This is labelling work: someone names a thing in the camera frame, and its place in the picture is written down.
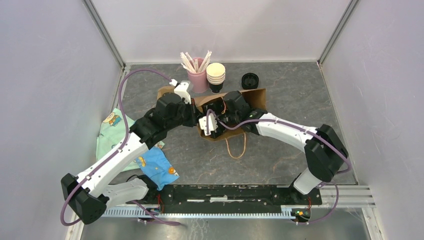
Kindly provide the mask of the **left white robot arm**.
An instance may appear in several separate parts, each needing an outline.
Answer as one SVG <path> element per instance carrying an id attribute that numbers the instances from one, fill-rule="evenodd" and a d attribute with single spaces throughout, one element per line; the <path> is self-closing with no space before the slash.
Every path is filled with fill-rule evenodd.
<path id="1" fill-rule="evenodd" d="M 126 128 L 123 140 L 101 160 L 76 176 L 67 173 L 62 177 L 65 203 L 60 212 L 61 223 L 69 227 L 78 222 L 88 225 L 99 219 L 112 202 L 112 195 L 107 195 L 105 190 L 118 173 L 164 140 L 170 130 L 194 127 L 197 114 L 191 97 L 172 92 L 161 96 L 154 108 Z"/>

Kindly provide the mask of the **brown paper takeout bag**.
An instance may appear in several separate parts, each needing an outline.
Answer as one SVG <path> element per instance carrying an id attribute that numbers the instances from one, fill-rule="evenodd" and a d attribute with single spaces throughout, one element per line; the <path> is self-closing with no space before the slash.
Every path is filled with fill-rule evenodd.
<path id="1" fill-rule="evenodd" d="M 258 119 L 266 114 L 266 89 L 258 88 L 253 90 L 234 90 L 227 93 L 219 93 L 209 96 L 196 97 L 195 105 L 200 111 L 200 116 L 204 117 L 208 110 L 212 110 L 216 115 L 216 130 L 212 130 L 209 135 L 202 127 L 206 127 L 206 122 L 201 121 L 197 126 L 199 135 L 211 142 L 225 141 L 227 152 L 233 159 L 241 158 L 247 145 L 246 133 L 258 134 L 253 123 L 247 123 L 237 129 L 230 130 L 228 127 L 235 127 L 237 124 L 252 119 Z M 233 156 L 230 151 L 229 138 L 243 134 L 243 151 L 239 156 Z"/>

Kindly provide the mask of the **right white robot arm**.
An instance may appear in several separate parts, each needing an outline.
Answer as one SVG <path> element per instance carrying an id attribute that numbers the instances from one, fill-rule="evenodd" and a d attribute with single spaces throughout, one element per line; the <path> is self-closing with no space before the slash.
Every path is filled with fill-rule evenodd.
<path id="1" fill-rule="evenodd" d="M 266 109 L 252 107 L 239 91 L 227 93 L 222 106 L 222 109 L 206 111 L 207 134 L 213 125 L 227 130 L 243 129 L 289 144 L 305 154 L 307 168 L 293 180 L 288 191 L 289 199 L 295 204 L 302 204 L 314 188 L 324 186 L 352 168 L 346 147 L 329 125 L 312 127 L 284 120 Z"/>

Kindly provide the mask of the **brown cardboard cup carriers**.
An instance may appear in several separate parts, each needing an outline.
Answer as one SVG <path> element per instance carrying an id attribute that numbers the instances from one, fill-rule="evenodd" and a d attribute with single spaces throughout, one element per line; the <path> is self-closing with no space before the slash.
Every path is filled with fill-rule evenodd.
<path id="1" fill-rule="evenodd" d="M 161 98 L 164 94 L 167 94 L 167 93 L 174 93 L 174 89 L 175 89 L 175 87 L 174 86 L 163 86 L 163 87 L 161 87 L 158 91 L 157 91 L 157 100 L 159 99 L 159 98 Z"/>

